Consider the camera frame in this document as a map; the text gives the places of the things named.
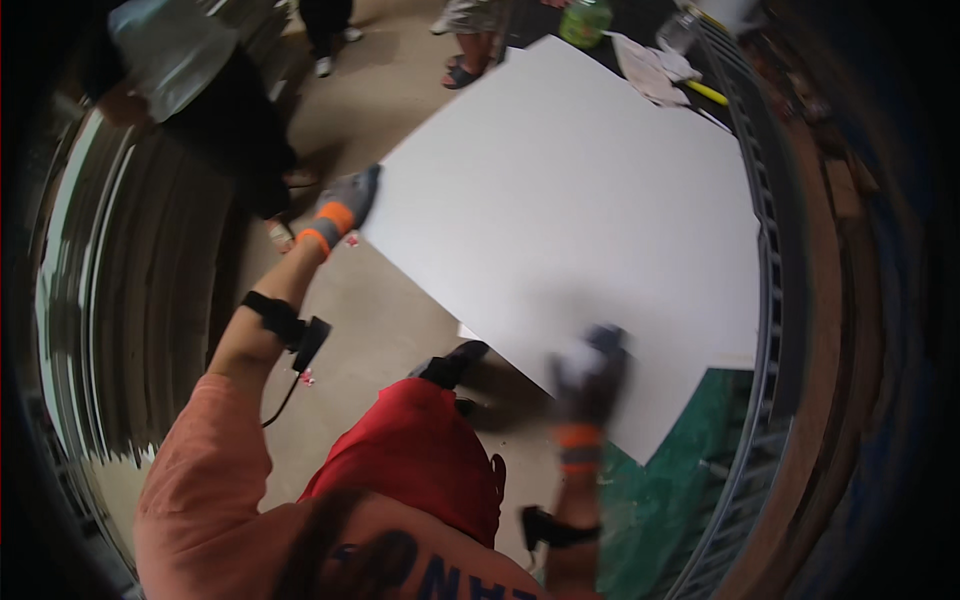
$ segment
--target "white board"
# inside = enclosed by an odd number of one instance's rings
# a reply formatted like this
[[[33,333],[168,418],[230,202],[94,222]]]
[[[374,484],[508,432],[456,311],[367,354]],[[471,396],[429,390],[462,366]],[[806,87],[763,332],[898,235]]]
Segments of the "white board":
[[[367,239],[550,391],[590,324],[631,335],[611,439],[645,464],[708,367],[752,369],[759,270],[736,139],[555,37],[384,160]]]

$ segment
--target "white cloth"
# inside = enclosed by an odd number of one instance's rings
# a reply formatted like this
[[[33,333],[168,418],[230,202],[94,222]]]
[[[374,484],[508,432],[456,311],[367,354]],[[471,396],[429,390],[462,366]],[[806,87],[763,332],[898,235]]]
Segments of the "white cloth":
[[[108,29],[158,123],[204,91],[237,43],[236,32],[194,0],[129,0],[110,12]]]
[[[644,98],[662,107],[678,107],[690,104],[686,94],[673,86],[673,82],[700,79],[700,71],[690,66],[677,53],[666,53],[636,43],[615,32],[606,32],[613,38],[613,50],[623,76]]]

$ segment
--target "glass jar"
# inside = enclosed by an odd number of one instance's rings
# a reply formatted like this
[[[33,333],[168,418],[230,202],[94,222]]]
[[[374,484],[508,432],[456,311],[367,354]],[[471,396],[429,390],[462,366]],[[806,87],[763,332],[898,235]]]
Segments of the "glass jar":
[[[674,12],[657,30],[657,45],[663,52],[685,55],[697,38],[696,21],[689,12]]]
[[[610,28],[613,11],[607,0],[573,0],[564,10],[560,37],[577,48],[592,48]]]

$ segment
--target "hand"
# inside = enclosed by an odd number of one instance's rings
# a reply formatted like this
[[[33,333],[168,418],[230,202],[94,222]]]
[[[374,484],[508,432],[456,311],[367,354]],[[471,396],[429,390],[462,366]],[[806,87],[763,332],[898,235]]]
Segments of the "hand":
[[[380,165],[374,164],[334,181],[317,200],[313,223],[300,232],[297,240],[313,236],[329,253],[347,233],[360,228],[373,207],[380,169]]]
[[[627,379],[629,355],[623,329],[595,325],[567,352],[550,357],[556,416],[561,424],[603,430]]]

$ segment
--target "yellow handle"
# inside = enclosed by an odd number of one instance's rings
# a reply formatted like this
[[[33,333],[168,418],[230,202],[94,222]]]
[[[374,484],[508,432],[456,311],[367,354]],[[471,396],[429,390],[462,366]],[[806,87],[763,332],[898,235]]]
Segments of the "yellow handle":
[[[704,96],[707,96],[708,98],[710,98],[710,100],[717,103],[721,107],[725,107],[726,105],[729,104],[729,102],[727,102],[727,96],[724,96],[723,94],[713,89],[712,87],[707,87],[703,84],[699,84],[697,82],[691,82],[691,81],[686,81],[684,83],[686,84],[687,87],[689,87],[693,91],[701,93]]]

